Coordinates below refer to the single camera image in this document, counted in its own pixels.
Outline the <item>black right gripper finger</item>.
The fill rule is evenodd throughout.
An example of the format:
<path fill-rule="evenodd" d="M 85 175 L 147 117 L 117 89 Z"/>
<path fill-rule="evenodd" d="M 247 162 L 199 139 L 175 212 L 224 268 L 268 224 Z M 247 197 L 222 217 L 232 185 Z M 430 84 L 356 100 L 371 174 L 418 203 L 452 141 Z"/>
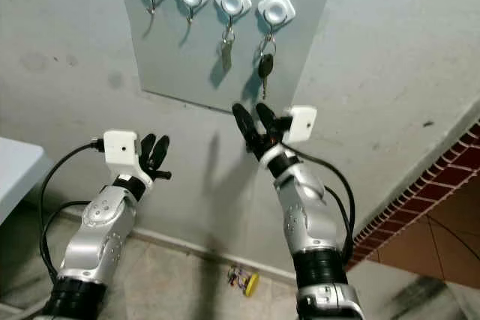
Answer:
<path fill-rule="evenodd" d="M 235 118 L 237 128 L 244 139 L 247 152 L 250 152 L 250 154 L 262 154 L 264 152 L 263 135 L 258 131 L 253 116 L 239 102 L 231 106 L 231 112 Z"/>
<path fill-rule="evenodd" d="M 255 111 L 258 114 L 261 125 L 264 126 L 266 135 L 272 139 L 277 139 L 279 137 L 279 123 L 275 112 L 264 102 L 258 102 L 255 105 Z"/>

